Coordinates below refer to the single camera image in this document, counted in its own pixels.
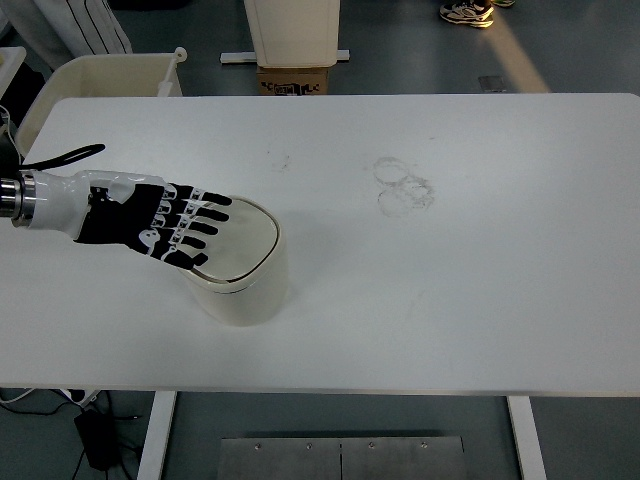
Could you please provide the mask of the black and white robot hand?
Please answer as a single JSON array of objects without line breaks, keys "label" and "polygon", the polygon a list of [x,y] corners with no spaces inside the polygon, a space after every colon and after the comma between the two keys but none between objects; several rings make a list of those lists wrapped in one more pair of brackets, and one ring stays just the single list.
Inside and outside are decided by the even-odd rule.
[{"label": "black and white robot hand", "polygon": [[207,240],[229,220],[227,196],[156,176],[83,170],[31,173],[32,229],[66,233],[80,244],[125,245],[182,270],[208,260]]}]

